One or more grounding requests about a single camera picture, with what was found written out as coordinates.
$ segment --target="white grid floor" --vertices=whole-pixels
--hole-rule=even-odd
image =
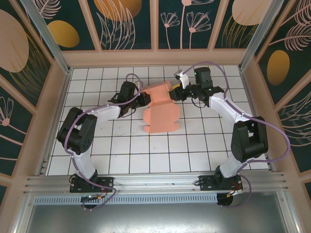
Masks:
[[[119,67],[75,69],[70,81],[59,127],[72,107],[89,109],[105,104],[120,90],[128,73],[137,74],[144,86],[178,81],[174,73],[189,66]],[[209,66],[214,86],[225,89],[225,78],[217,67]],[[228,97],[251,113],[237,66],[224,66],[229,80]],[[188,72],[194,81],[193,69]],[[230,154],[233,126],[210,108],[197,108],[191,100],[177,102],[181,109],[179,129],[171,133],[148,134],[143,111],[105,122],[97,127],[91,159],[99,174],[213,171]],[[245,169],[268,169],[266,163],[251,164]],[[75,172],[71,158],[57,140],[51,152],[47,175],[71,175]]]

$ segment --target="enclosure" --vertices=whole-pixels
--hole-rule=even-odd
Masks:
[[[311,232],[310,0],[4,0],[0,22],[0,232]],[[175,86],[202,61],[228,99],[285,132],[287,157],[248,164],[232,205],[252,188],[250,201],[220,208],[194,182],[229,157],[233,125],[187,99],[176,131],[147,133],[148,106],[130,109],[95,130],[91,160],[117,193],[84,212],[92,194],[69,191],[76,169],[56,139],[69,110],[106,104],[129,73]],[[255,160],[286,150],[267,134]]]

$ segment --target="purple cable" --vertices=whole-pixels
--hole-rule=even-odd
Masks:
[[[199,62],[199,63],[197,63],[197,64],[192,65],[190,68],[186,69],[186,71],[184,71],[183,74],[186,74],[189,70],[191,70],[191,69],[194,68],[195,66],[197,66],[197,65],[203,65],[203,64],[212,64],[212,65],[216,66],[216,67],[223,73],[223,75],[224,75],[224,77],[225,77],[225,83],[226,83],[226,85],[227,85],[227,88],[226,88],[226,90],[225,90],[225,92],[224,92],[224,99],[225,99],[226,103],[227,103],[231,108],[233,108],[237,113],[239,113],[240,115],[244,116],[244,117],[247,118],[247,119],[256,121],[256,122],[261,123],[261,124],[268,125],[268,126],[274,128],[275,130],[279,131],[279,132],[284,136],[284,138],[285,138],[285,140],[286,140],[286,142],[287,142],[287,149],[286,149],[285,153],[284,153],[282,156],[280,156],[279,158],[270,159],[270,160],[268,159],[268,160],[251,160],[251,161],[248,161],[248,162],[246,162],[244,165],[242,165],[242,166],[237,170],[237,173],[239,174],[240,171],[241,171],[244,167],[246,167],[247,164],[250,164],[250,163],[272,163],[272,162],[277,162],[277,161],[280,161],[280,160],[284,159],[284,158],[289,154],[290,149],[291,149],[291,143],[290,143],[290,140],[289,140],[288,136],[283,132],[283,130],[279,129],[279,128],[276,127],[275,125],[273,125],[273,124],[271,124],[271,123],[268,123],[268,122],[266,122],[266,121],[263,121],[263,120],[256,119],[256,118],[254,118],[254,117],[251,117],[251,116],[248,116],[248,115],[242,113],[239,109],[237,109],[235,106],[233,106],[233,105],[228,101],[228,99],[227,99],[227,97],[226,97],[226,94],[227,94],[227,92],[228,92],[228,90],[229,90],[228,77],[226,76],[225,71],[224,71],[217,63],[210,62],[210,61]],[[249,199],[250,199],[250,197],[251,197],[251,194],[252,194],[252,187],[251,187],[250,181],[249,181],[245,176],[243,176],[243,175],[241,175],[241,174],[239,174],[239,175],[240,175],[241,177],[243,177],[243,178],[247,181],[247,183],[248,183],[248,185],[249,185],[249,196],[248,196],[247,200],[246,200],[245,202],[243,202],[242,204],[236,205],[236,206],[226,206],[227,208],[236,208],[236,207],[244,206],[244,205],[249,201]]]
[[[70,127],[70,129],[69,129],[69,131],[68,131],[68,133],[67,133],[67,136],[66,136],[66,139],[65,139],[65,143],[64,143],[64,149],[65,149],[65,152],[66,152],[66,153],[68,153],[68,154],[71,155],[73,166],[74,166],[74,168],[76,169],[76,171],[79,173],[79,175],[80,175],[84,180],[86,180],[88,183],[90,183],[90,184],[93,185],[93,186],[96,186],[96,187],[99,187],[99,188],[102,188],[102,189],[111,189],[111,190],[114,191],[114,193],[113,193],[107,200],[105,200],[102,204],[95,206],[93,209],[87,209],[87,208],[84,206],[84,203],[85,203],[85,202],[83,202],[82,206],[83,206],[84,210],[92,211],[92,210],[95,210],[95,209],[98,209],[98,208],[104,206],[104,205],[105,205],[108,201],[110,201],[110,199],[116,194],[117,190],[116,190],[115,188],[113,188],[113,187],[102,186],[102,185],[96,184],[96,183],[90,181],[88,178],[86,178],[86,177],[82,174],[82,172],[79,171],[79,169],[78,169],[78,167],[77,167],[77,164],[76,164],[76,162],[75,162],[74,156],[73,156],[73,152],[69,151],[68,148],[67,148],[69,136],[70,136],[70,134],[71,134],[71,132],[72,132],[74,126],[75,126],[76,123],[78,122],[78,120],[79,120],[81,117],[83,117],[85,114],[88,114],[88,113],[91,113],[91,112],[94,112],[94,111],[97,111],[97,110],[104,109],[104,108],[106,108],[106,107],[108,107],[108,106],[120,106],[120,105],[125,105],[125,104],[128,104],[128,103],[134,101],[134,100],[141,94],[142,87],[143,87],[143,82],[142,82],[142,81],[140,80],[140,78],[139,78],[136,74],[134,74],[134,73],[127,74],[127,76],[125,77],[125,79],[127,80],[127,77],[130,76],[130,75],[134,75],[136,78],[138,78],[139,86],[140,86],[140,89],[138,90],[138,92],[136,93],[136,95],[135,95],[131,100],[129,100],[129,101],[125,102],[125,103],[105,104],[105,105],[102,105],[102,106],[97,106],[97,107],[95,107],[95,108],[93,108],[93,109],[86,110],[85,112],[83,112],[81,115],[79,115],[79,116],[75,119],[75,121],[73,122],[72,126]]]

